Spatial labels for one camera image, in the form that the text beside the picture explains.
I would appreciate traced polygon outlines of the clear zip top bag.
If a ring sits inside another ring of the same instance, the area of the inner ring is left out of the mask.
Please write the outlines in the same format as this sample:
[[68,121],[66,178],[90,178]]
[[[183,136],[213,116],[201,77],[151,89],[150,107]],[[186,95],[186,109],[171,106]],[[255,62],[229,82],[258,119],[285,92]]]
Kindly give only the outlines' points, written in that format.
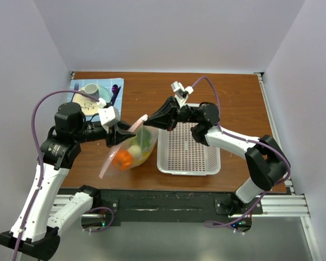
[[99,178],[117,175],[143,164],[151,155],[158,139],[156,128],[145,126],[148,115],[141,116],[129,128],[135,136],[111,148],[103,162]]

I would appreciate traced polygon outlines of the orange fake pumpkin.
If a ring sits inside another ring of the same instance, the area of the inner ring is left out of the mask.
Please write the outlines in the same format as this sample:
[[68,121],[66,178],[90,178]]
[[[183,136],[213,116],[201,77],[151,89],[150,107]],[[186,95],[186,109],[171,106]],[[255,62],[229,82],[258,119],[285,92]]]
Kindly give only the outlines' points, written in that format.
[[133,156],[127,150],[118,150],[112,160],[113,165],[119,170],[126,170],[130,168],[133,162]]

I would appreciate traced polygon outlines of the white fake eggplant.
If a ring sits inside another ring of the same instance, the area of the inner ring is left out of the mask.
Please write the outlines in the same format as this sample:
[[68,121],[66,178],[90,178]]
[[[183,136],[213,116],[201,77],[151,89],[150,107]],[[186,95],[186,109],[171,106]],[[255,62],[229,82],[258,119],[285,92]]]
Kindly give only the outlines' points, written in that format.
[[139,159],[142,153],[142,149],[139,145],[130,146],[127,151],[134,159]]

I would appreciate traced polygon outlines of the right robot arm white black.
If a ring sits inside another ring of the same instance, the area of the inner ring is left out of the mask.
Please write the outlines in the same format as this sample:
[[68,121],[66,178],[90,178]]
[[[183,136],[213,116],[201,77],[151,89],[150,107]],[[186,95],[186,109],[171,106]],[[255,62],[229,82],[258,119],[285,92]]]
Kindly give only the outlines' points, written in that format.
[[251,138],[221,128],[219,109],[213,103],[191,107],[179,105],[171,96],[144,122],[165,131],[174,130],[178,123],[194,124],[191,135],[195,142],[226,150],[246,161],[250,177],[221,203],[229,215],[244,213],[257,195],[270,191],[289,172],[289,161],[272,136]]

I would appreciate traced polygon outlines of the white perforated plastic basket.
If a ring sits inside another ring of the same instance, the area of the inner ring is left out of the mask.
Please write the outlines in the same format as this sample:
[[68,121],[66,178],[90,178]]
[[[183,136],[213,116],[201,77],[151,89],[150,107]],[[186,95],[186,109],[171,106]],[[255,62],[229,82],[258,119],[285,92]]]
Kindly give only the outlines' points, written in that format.
[[197,143],[191,133],[196,123],[177,123],[171,131],[158,129],[157,161],[160,172],[180,176],[212,176],[221,170],[217,147]]

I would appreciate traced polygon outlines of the yellow fake banana bunch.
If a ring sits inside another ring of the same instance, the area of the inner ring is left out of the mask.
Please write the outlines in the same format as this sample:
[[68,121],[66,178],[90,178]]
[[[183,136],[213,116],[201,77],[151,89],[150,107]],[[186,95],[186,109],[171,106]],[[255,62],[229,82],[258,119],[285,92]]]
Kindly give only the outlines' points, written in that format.
[[154,147],[151,147],[150,149],[142,151],[140,158],[136,161],[137,164],[141,165],[142,163],[144,163],[152,154],[153,148]]

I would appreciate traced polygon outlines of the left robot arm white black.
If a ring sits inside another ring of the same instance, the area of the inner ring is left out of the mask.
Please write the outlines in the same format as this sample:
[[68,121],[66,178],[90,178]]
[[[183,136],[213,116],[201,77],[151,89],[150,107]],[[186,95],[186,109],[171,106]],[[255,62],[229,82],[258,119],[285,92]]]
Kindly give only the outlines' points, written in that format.
[[135,136],[115,107],[107,104],[99,108],[98,116],[99,121],[86,120],[81,106],[74,102],[62,104],[55,113],[55,125],[37,147],[36,174],[21,214],[9,231],[0,234],[0,245],[13,249],[13,258],[21,252],[38,260],[50,260],[70,225],[82,214],[103,208],[100,190],[83,185],[61,210],[50,214],[82,143],[105,140],[108,147],[113,147]]

